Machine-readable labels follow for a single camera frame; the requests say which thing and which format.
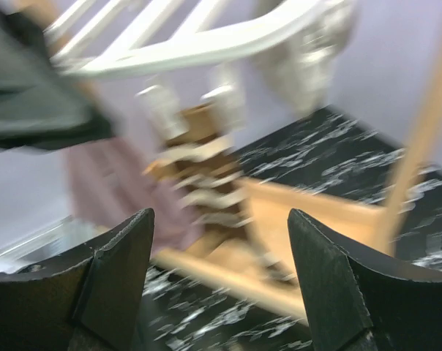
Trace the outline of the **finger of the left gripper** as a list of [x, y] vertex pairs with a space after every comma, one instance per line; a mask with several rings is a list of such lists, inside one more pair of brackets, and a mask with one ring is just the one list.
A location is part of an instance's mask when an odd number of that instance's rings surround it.
[[0, 10], [0, 149], [59, 150], [113, 136], [111, 119], [51, 64], [41, 27]]

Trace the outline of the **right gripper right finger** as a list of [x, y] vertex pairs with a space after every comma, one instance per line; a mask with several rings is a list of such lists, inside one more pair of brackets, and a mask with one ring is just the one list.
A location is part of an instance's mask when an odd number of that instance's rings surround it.
[[442, 272], [293, 209], [288, 233], [315, 350], [442, 350]]

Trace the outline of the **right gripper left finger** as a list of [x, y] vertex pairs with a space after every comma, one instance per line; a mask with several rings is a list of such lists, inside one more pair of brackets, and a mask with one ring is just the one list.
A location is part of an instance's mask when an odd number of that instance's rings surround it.
[[0, 350], [133, 350], [154, 211], [0, 273]]

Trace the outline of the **lilac sock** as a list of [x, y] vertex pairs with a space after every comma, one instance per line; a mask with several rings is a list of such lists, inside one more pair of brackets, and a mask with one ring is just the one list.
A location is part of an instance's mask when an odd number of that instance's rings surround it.
[[162, 142], [149, 113], [132, 117], [117, 137], [65, 150], [72, 215], [113, 228], [141, 209], [155, 212], [152, 253], [185, 251], [202, 235], [193, 207], [181, 208], [184, 191], [144, 170]]

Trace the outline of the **brown striped sock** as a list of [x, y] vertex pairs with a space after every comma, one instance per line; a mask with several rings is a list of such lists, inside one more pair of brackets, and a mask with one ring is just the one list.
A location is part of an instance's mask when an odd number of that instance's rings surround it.
[[169, 180], [174, 189], [183, 191], [179, 205], [195, 207], [195, 223], [203, 225], [210, 243], [207, 249], [193, 249], [192, 253], [210, 254], [227, 241], [238, 241], [255, 258], [266, 279], [297, 287], [296, 274], [255, 234], [248, 196], [237, 184], [243, 172], [215, 120], [214, 105], [200, 104], [179, 115], [187, 123], [187, 132], [165, 139], [145, 172], [158, 181]]

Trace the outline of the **white plastic sock hanger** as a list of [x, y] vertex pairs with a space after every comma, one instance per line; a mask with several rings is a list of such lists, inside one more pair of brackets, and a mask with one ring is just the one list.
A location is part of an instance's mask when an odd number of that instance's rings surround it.
[[177, 1], [150, 1], [101, 54], [82, 58], [81, 52], [121, 6], [120, 1], [108, 2], [53, 54], [53, 63], [69, 75], [90, 78], [144, 75], [252, 56], [267, 86], [300, 116], [323, 102], [332, 61], [346, 46], [357, 16], [355, 1], [258, 1], [253, 19], [215, 29], [211, 24], [225, 2], [199, 1], [169, 39], [147, 45], [179, 7]]

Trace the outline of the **white clothes peg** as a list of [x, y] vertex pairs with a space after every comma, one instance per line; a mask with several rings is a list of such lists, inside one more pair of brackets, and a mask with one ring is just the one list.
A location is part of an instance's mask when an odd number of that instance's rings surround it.
[[139, 91], [135, 97], [149, 111], [150, 122], [165, 140], [188, 132], [177, 96], [167, 86], [154, 84]]

